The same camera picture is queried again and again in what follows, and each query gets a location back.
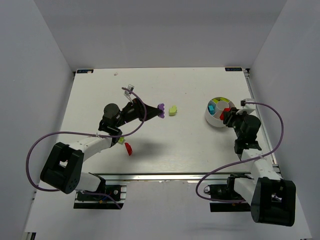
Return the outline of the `green lego brick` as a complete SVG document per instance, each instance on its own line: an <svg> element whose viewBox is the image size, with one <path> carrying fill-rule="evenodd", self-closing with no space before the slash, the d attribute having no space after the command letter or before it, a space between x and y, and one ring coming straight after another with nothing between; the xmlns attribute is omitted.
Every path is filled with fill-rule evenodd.
<svg viewBox="0 0 320 240"><path fill-rule="evenodd" d="M220 101L224 101L226 103L231 102L229 99L224 98L224 97L216 97L215 100L218 101L218 102L220 102Z"/></svg>

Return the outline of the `purple and pink lego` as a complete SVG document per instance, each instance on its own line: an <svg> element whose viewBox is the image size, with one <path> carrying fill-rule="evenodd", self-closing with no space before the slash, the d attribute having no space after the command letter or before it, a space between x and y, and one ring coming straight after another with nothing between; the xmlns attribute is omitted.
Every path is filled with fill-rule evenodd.
<svg viewBox="0 0 320 240"><path fill-rule="evenodd" d="M165 118L165 104L160 103L160 104L158 104L157 108L160 111L158 114L158 117L161 119L164 119Z"/></svg>

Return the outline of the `white round divided container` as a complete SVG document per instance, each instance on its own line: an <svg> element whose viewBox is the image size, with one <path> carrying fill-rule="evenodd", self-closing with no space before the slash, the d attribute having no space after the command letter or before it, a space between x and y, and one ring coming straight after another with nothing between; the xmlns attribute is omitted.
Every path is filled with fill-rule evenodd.
<svg viewBox="0 0 320 240"><path fill-rule="evenodd" d="M214 103L212 100L215 98L223 98L223 97L214 97L208 102L204 117L207 123L210 124L211 126L216 128L223 128L225 127L225 125L223 124L223 121L220 120L220 115L222 111L224 110L224 108L232 108L232 107L235 107L235 105L232 101L230 101L229 103L225 101L219 101L218 103ZM208 105L215 106L214 115L210 115L210 113L208 112Z"/></svg>

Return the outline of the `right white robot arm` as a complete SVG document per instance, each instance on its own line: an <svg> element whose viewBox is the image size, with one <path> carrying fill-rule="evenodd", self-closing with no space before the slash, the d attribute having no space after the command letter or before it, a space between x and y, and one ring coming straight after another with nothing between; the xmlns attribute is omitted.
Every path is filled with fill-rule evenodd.
<svg viewBox="0 0 320 240"><path fill-rule="evenodd" d="M262 156L257 141L261 121L250 109L225 108L223 124L236 134L234 151L247 164L251 176L228 178L228 186L249 205L254 222L291 227L295 222L296 186L281 178Z"/></svg>

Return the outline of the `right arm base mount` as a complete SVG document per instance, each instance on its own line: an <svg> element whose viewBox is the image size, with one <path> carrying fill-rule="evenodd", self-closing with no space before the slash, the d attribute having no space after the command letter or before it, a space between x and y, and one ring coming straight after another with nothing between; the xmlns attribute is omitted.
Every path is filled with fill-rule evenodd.
<svg viewBox="0 0 320 240"><path fill-rule="evenodd" d="M240 194L234 191L235 179L248 179L252 178L243 173L232 173L224 184L210 184L207 185L203 192L209 195L212 199L218 201L211 202L211 213L231 213L231 212L249 212L251 210L250 205L247 202L236 202L243 200Z"/></svg>

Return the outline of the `purple green lego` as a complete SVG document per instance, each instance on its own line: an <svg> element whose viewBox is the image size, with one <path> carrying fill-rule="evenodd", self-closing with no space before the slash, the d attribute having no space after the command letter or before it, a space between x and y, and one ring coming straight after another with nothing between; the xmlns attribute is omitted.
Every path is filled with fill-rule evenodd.
<svg viewBox="0 0 320 240"><path fill-rule="evenodd" d="M227 108L224 108L224 110L222 111L221 115L220 115L220 120L221 121L224 121L226 119L226 117L228 116L228 113L230 112L230 108L227 107Z"/></svg>

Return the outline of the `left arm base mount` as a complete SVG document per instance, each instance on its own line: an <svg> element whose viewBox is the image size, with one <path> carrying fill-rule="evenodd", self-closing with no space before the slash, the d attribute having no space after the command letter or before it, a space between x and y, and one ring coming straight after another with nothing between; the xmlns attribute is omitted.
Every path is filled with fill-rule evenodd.
<svg viewBox="0 0 320 240"><path fill-rule="evenodd" d="M127 194L127 185L121 181L106 181L102 189L90 192L77 190L74 209L82 210L121 210Z"/></svg>

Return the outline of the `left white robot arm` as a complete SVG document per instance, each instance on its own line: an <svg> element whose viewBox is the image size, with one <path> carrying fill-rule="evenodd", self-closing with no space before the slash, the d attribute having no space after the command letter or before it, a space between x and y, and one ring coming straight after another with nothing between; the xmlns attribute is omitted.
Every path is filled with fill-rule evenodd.
<svg viewBox="0 0 320 240"><path fill-rule="evenodd" d="M65 194L70 194L74 190L104 194L105 179L93 173L83 172L83 163L95 154L113 147L122 135L121 126L136 119L148 121L154 117L163 118L164 111L165 106L162 103L152 107L143 105L137 98L123 109L115 103L107 104L98 130L110 136L95 135L71 144L56 143L41 171L41 181Z"/></svg>

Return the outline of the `large cyan lego brick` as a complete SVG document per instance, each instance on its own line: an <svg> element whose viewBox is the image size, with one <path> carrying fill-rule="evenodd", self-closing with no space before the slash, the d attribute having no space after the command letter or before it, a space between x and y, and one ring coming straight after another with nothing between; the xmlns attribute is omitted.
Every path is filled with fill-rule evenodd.
<svg viewBox="0 0 320 240"><path fill-rule="evenodd" d="M215 105L211 105L211 104L207 106L208 112L211 116L213 116L216 112L215 107L216 107Z"/></svg>

